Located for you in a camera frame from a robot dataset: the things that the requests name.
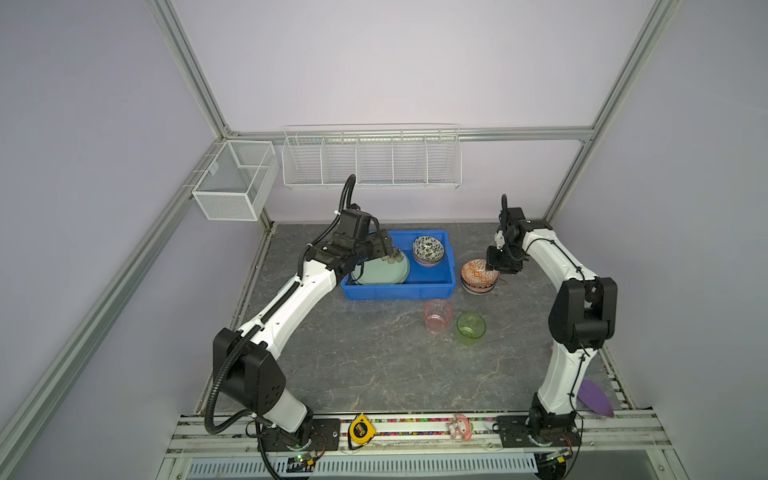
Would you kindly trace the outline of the light green flower plate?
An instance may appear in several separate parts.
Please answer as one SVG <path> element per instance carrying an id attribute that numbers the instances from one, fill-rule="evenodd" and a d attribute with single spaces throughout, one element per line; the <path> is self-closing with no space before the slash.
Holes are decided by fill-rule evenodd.
<path id="1" fill-rule="evenodd" d="M 394 254 L 366 261 L 349 275 L 353 285 L 397 285 L 402 284 L 410 273 L 407 255 L 395 249 Z"/>

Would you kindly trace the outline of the black white leaf bowl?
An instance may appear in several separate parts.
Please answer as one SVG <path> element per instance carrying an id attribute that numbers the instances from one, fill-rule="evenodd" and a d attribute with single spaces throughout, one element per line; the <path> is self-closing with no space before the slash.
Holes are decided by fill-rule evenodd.
<path id="1" fill-rule="evenodd" d="M 434 236 L 422 235 L 417 237 L 412 244 L 413 256 L 417 255 L 426 259 L 437 259 L 445 255 L 443 243 Z"/>

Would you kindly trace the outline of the orange red patterned bowl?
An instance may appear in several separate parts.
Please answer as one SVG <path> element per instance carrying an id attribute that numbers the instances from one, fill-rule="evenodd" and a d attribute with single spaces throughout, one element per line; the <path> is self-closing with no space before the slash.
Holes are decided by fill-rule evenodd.
<path id="1" fill-rule="evenodd" d="M 486 261 L 482 258 L 466 262 L 461 269 L 462 281 L 473 288 L 489 288 L 496 284 L 499 272 L 487 270 Z"/>

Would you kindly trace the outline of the pink patterned bowl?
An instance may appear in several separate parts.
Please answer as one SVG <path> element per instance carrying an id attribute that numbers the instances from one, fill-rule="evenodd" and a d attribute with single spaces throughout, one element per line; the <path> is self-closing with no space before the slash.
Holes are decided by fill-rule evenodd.
<path id="1" fill-rule="evenodd" d="M 438 265 L 442 260 L 443 260 L 443 256 L 441 256 L 441 257 L 439 257 L 437 259 L 426 259 L 426 258 L 421 258 L 421 257 L 419 257 L 417 255 L 414 256 L 414 261 L 416 263 L 418 263 L 419 265 L 424 266 L 425 268 L 434 267 L 434 266 Z"/>

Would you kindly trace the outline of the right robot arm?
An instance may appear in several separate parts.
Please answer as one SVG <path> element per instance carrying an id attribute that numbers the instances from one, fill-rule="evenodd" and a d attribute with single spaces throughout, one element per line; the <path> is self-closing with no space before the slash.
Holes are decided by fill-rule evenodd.
<path id="1" fill-rule="evenodd" d="M 532 259 L 557 289 L 547 324 L 553 350 L 524 423 L 536 444 L 574 433 L 577 394 L 592 359 L 615 333 L 618 286 L 584 266 L 545 220 L 529 219 L 501 197 L 499 227 L 486 250 L 486 268 L 517 274 Z"/>

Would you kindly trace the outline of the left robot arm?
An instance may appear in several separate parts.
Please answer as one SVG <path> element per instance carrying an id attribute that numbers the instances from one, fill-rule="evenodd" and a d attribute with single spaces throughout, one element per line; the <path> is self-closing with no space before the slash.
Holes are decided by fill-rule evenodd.
<path id="1" fill-rule="evenodd" d="M 278 359 L 308 314 L 367 261 L 388 257 L 394 246 L 377 218 L 352 200 L 356 177 L 343 187 L 331 224 L 299 254 L 295 274 L 251 320 L 224 328 L 213 340 L 213 371 L 203 411 L 204 428 L 218 435 L 249 417 L 304 446 L 313 413 L 286 387 Z"/>

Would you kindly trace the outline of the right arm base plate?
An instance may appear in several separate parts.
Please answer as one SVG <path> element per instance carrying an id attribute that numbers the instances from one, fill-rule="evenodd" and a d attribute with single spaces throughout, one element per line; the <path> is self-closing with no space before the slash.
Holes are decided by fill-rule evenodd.
<path id="1" fill-rule="evenodd" d="M 504 448 L 576 448 L 582 444 L 574 413 L 544 420 L 531 420 L 523 414 L 499 415 L 492 430 L 499 435 Z"/>

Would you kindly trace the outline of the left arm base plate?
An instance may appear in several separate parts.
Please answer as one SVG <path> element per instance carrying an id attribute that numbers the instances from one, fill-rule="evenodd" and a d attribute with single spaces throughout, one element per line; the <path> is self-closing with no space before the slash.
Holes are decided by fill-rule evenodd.
<path id="1" fill-rule="evenodd" d="M 338 418 L 311 418 L 295 432 L 277 426 L 263 427 L 259 438 L 267 452 L 336 451 L 339 448 L 341 422 Z"/>

